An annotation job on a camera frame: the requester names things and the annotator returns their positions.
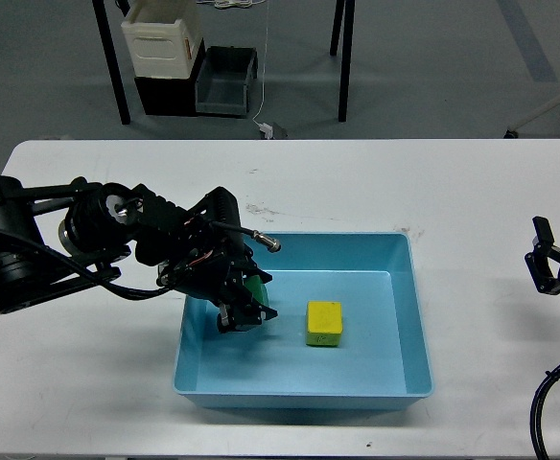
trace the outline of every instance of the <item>table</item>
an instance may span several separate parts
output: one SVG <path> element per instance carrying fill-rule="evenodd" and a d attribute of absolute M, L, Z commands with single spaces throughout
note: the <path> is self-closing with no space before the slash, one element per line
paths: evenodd
<path fill-rule="evenodd" d="M 0 316 L 0 453 L 533 456 L 529 406 L 560 362 L 560 297 L 536 292 L 523 257 L 536 215 L 560 245 L 560 140 L 35 141 L 4 174 L 142 182 L 185 207 L 223 185 L 262 231 L 406 232 L 436 388 L 402 412 L 197 408 L 172 388 L 183 296 L 95 288 Z M 53 247 L 61 219 L 38 219 Z M 123 285 L 153 286 L 154 270 L 121 264 Z"/>

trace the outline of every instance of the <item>yellow block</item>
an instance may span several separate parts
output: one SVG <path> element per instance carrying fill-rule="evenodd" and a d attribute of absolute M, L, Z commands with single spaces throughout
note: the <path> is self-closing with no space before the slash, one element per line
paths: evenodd
<path fill-rule="evenodd" d="M 306 344 L 316 347 L 337 347 L 341 337 L 341 303 L 308 302 Z"/>

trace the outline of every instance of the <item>black table leg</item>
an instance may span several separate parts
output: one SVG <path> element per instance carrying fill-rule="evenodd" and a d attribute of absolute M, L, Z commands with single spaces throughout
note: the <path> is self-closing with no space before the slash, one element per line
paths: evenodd
<path fill-rule="evenodd" d="M 331 33 L 331 48 L 329 54 L 331 56 L 338 55 L 339 30 L 341 29 L 341 19 L 344 16 L 344 3 L 346 0 L 336 0 L 336 14 L 334 15 L 334 29 Z"/>
<path fill-rule="evenodd" d="M 97 17 L 99 35 L 101 36 L 101 42 L 104 46 L 105 60 L 107 62 L 107 69 L 109 70 L 109 77 L 111 78 L 111 85 L 114 89 L 116 103 L 118 104 L 120 120 L 123 125 L 128 125 L 130 123 L 130 115 L 128 113 L 127 97 L 125 96 L 123 81 L 120 78 L 120 68 L 118 67 L 118 59 L 116 59 L 114 43 L 111 39 L 111 31 L 109 29 L 109 22 L 107 21 L 104 0 L 92 0 L 92 6 L 95 9 L 95 16 Z"/>
<path fill-rule="evenodd" d="M 344 39 L 341 48 L 341 73 L 339 77 L 338 121 L 346 121 L 348 109 L 348 84 L 350 81 L 350 58 L 353 48 L 353 25 L 355 22 L 355 0 L 345 0 Z"/>

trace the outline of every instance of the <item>light blue bin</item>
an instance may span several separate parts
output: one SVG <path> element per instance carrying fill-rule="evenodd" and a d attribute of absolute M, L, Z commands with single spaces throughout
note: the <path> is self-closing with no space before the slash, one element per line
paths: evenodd
<path fill-rule="evenodd" d="M 187 297 L 175 391 L 203 407 L 401 410 L 428 397 L 432 375 L 406 235 L 273 236 L 280 252 L 252 248 L 273 276 L 268 297 L 278 317 L 219 334 L 218 309 Z M 341 302 L 337 348 L 306 345 L 310 300 Z"/>

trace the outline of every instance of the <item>black cable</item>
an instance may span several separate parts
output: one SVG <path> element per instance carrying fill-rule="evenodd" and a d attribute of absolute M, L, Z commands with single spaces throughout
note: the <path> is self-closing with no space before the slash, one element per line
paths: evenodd
<path fill-rule="evenodd" d="M 218 222 L 216 220 L 210 220 L 210 225 L 221 228 L 222 230 L 229 230 L 231 232 L 243 233 L 249 237 L 254 236 L 254 230 L 249 228 L 240 227 L 239 225 L 231 225 L 230 223 Z"/>
<path fill-rule="evenodd" d="M 146 300 L 151 299 L 153 297 L 157 297 L 159 295 L 165 294 L 170 290 L 173 290 L 176 286 L 180 284 L 182 281 L 177 280 L 174 283 L 171 283 L 170 286 L 165 286 L 160 289 L 156 290 L 144 290 L 144 289 L 135 289 L 132 287 L 123 287 L 119 285 L 114 285 L 106 280 L 101 279 L 92 271 L 88 270 L 86 267 L 81 266 L 80 264 L 72 261 L 70 258 L 60 254 L 55 249 L 52 249 L 49 246 L 45 246 L 43 244 L 39 244 L 35 241 L 28 240 L 26 238 L 20 237 L 19 235 L 15 235 L 10 232 L 6 232 L 4 230 L 0 230 L 0 242 L 6 243 L 12 247 L 17 248 L 24 248 L 30 249 L 36 253 L 44 254 L 63 265 L 66 265 L 69 269 L 71 269 L 74 273 L 82 276 L 84 279 L 94 283 L 95 285 L 101 286 L 102 288 L 107 289 L 111 293 L 122 297 L 123 299 L 127 300 Z"/>
<path fill-rule="evenodd" d="M 529 412 L 529 431 L 531 444 L 536 452 L 538 460 L 548 460 L 545 442 L 542 437 L 542 410 L 544 408 L 547 393 L 557 381 L 560 380 L 560 364 L 552 371 L 547 371 L 547 377 L 540 383 L 534 394 Z"/>

